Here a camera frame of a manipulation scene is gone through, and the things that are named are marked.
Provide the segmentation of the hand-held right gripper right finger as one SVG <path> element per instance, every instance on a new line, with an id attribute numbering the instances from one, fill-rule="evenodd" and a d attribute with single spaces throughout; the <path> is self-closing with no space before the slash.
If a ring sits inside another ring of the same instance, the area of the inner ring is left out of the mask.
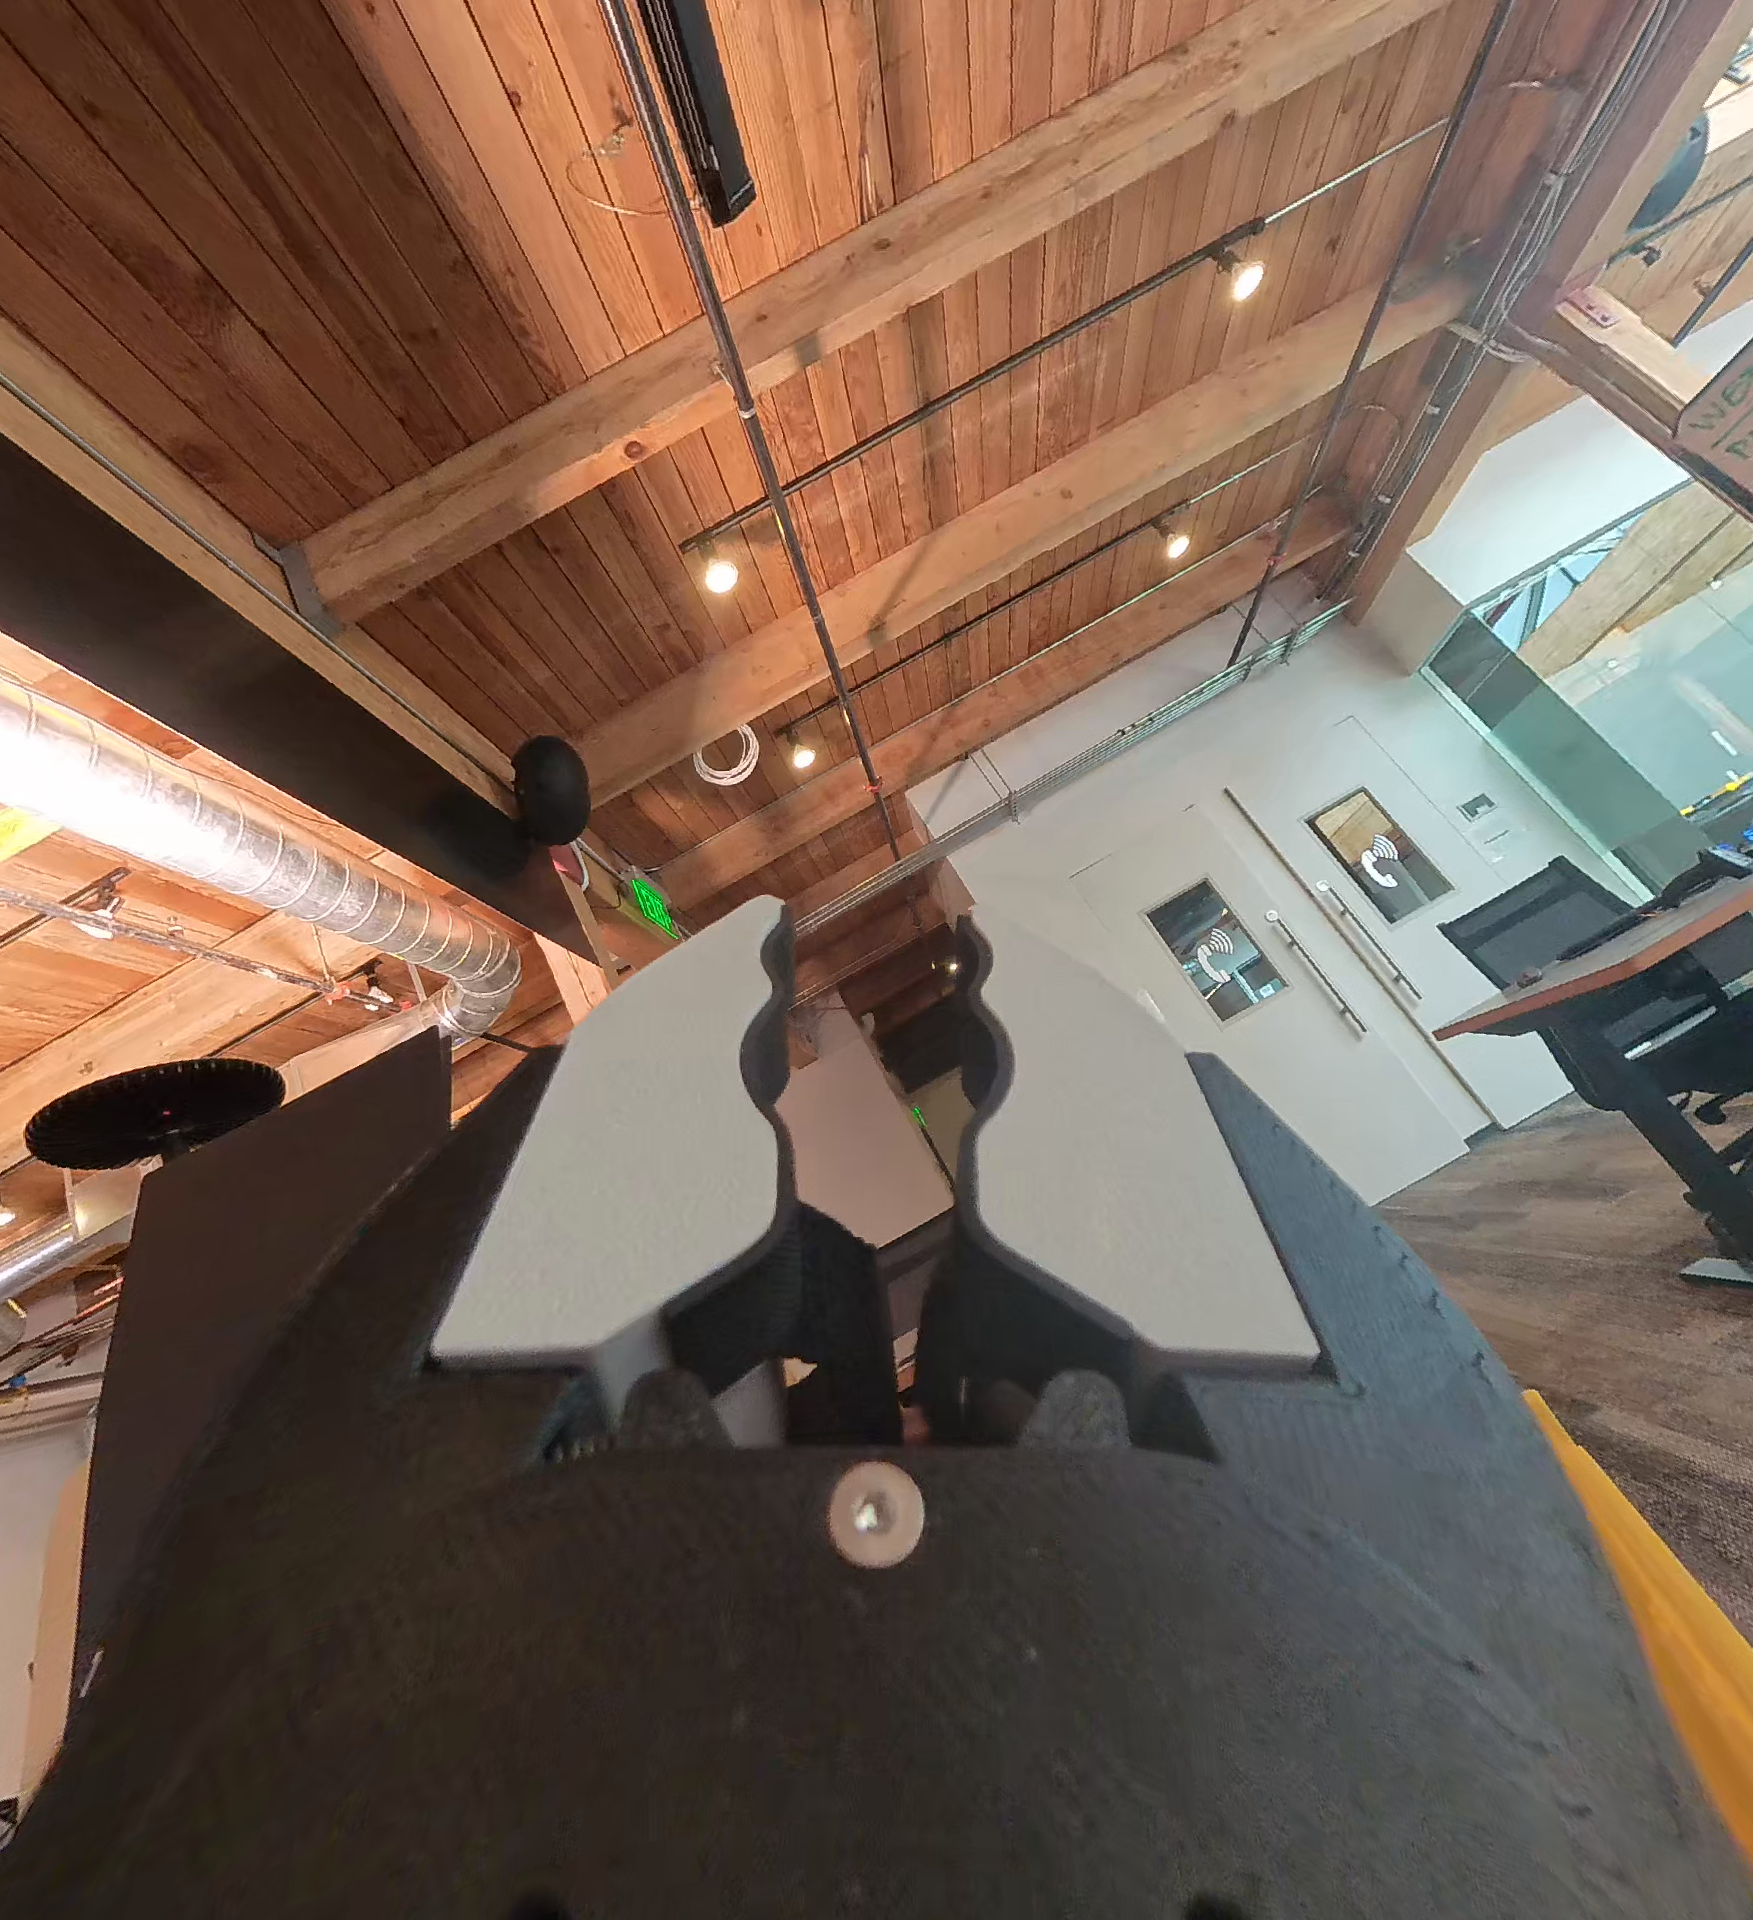
<path id="1" fill-rule="evenodd" d="M 999 910 L 970 911 L 959 944 L 972 1111 L 918 1400 L 1037 1400 L 1089 1374 L 1147 1404 L 1161 1379 L 1321 1371 L 1321 1335 L 1164 1021 Z"/>

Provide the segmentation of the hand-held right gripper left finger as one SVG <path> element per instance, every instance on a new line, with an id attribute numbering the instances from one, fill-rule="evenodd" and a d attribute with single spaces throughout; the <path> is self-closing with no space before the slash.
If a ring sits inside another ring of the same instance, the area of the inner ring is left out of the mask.
<path id="1" fill-rule="evenodd" d="M 875 1250 L 795 1185 L 793 918 L 747 899 L 620 988 L 538 1096 L 432 1333 L 446 1367 L 583 1374 L 610 1417 L 756 1375 L 743 1445 L 899 1447 Z"/>

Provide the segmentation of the yellow plastic bin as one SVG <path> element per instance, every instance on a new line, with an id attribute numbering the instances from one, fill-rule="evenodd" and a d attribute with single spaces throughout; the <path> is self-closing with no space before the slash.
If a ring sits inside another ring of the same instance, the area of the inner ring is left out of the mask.
<path id="1" fill-rule="evenodd" d="M 1538 1426 L 1584 1502 L 1671 1722 L 1753 1865 L 1753 1643 L 1535 1390 Z"/>

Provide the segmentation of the white door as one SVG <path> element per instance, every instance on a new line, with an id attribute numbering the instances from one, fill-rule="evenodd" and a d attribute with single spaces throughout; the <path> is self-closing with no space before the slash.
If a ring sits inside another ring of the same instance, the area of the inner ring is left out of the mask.
<path id="1" fill-rule="evenodd" d="M 1222 806 L 1290 930 L 1467 1139 L 1569 1094 L 1535 1037 L 1446 1033 L 1499 988 L 1445 928 L 1557 858 L 1619 895 L 1630 883 L 1483 733 L 1449 708 L 1323 718 L 1224 780 Z"/>
<path id="2" fill-rule="evenodd" d="M 1071 876 L 1114 973 L 1191 1052 L 1220 1058 L 1359 1195 L 1465 1154 L 1467 1100 L 1335 939 L 1201 806 Z"/>

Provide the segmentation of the black round ceiling speaker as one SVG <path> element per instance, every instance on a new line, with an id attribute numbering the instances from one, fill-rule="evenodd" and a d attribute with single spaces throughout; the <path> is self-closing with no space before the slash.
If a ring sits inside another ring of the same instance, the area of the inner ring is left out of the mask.
<path id="1" fill-rule="evenodd" d="M 589 773 L 567 739 L 530 734 L 510 757 L 510 787 L 529 844 L 554 850 L 586 836 L 593 811 Z"/>

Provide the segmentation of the black floor lamp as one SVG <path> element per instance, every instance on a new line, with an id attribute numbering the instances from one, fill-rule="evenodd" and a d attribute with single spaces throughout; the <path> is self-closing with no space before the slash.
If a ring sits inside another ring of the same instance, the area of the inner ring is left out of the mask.
<path id="1" fill-rule="evenodd" d="M 63 1171 L 169 1161 L 276 1111 L 284 1097 L 284 1077 L 259 1062 L 129 1070 L 49 1102 L 26 1121 L 24 1147 Z"/>

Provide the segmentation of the black office chair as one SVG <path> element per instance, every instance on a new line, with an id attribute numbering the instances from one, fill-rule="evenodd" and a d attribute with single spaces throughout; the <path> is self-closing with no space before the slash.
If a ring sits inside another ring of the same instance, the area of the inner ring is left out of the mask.
<path id="1" fill-rule="evenodd" d="M 1571 948 L 1602 945 L 1640 919 L 1638 907 L 1569 859 L 1555 858 L 1502 895 L 1441 923 L 1441 934 L 1494 987 L 1513 988 L 1523 973 L 1544 971 Z M 1607 996 L 1593 996 L 1588 1017 L 1630 1052 L 1705 1021 L 1727 1003 L 1722 984 L 1695 962 L 1681 960 Z"/>

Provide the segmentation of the wooden desk with black legs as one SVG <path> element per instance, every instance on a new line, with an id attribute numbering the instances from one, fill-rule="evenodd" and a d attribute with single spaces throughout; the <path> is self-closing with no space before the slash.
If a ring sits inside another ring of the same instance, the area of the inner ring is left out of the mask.
<path id="1" fill-rule="evenodd" d="M 1494 999 L 1433 1030 L 1523 1034 L 1678 1175 L 1716 1246 L 1682 1276 L 1753 1291 L 1753 856 L 1703 854 L 1684 885 L 1601 939 L 1531 948 Z"/>

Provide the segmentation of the black ceiling fixture bar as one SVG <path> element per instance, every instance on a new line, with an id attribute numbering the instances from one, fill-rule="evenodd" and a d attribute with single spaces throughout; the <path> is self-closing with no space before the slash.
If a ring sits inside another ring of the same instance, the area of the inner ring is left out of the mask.
<path id="1" fill-rule="evenodd" d="M 707 3 L 638 3 L 673 123 L 713 229 L 756 200 Z"/>

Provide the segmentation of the black board with wooden frame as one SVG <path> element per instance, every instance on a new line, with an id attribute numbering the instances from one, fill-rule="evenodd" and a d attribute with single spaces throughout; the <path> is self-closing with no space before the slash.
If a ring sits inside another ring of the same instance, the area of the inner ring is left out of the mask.
<path id="1" fill-rule="evenodd" d="M 143 1177 L 90 1457 L 71 1702 L 193 1460 L 323 1269 L 449 1139 L 451 1092 L 428 1024 Z"/>

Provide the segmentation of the silver air duct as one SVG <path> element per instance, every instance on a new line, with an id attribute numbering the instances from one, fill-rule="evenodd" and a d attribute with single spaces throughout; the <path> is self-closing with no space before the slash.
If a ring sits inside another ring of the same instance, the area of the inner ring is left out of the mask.
<path id="1" fill-rule="evenodd" d="M 518 991 L 516 948 L 486 921 L 5 677 L 0 805 L 436 973 L 446 982 L 438 1023 L 459 1037 L 490 1030 Z"/>
<path id="2" fill-rule="evenodd" d="M 124 1221 L 109 1221 L 85 1229 L 74 1216 L 64 1216 L 0 1249 L 0 1308 L 39 1280 L 71 1269 L 74 1263 L 121 1244 L 121 1225 Z"/>

